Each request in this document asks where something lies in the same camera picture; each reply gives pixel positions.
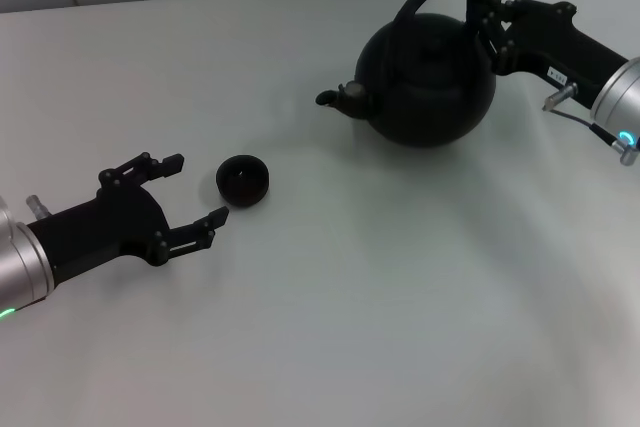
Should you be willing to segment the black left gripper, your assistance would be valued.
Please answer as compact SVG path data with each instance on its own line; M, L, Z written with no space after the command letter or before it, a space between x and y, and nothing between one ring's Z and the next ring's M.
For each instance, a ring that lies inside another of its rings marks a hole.
M209 249L216 230L226 224L227 207L169 229L158 202L135 185L176 175L183 165L181 154L159 161L143 152L119 167L103 170L98 180L105 185L95 199L30 223L52 267L54 283L59 285L121 256L162 266Z

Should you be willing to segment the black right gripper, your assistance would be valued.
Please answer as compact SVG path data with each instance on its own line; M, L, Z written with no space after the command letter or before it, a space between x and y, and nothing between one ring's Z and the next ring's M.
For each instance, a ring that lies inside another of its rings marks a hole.
M530 73L558 89L574 84L574 100L586 108L627 62L574 26L577 8L569 2L478 0L478 10L494 73Z

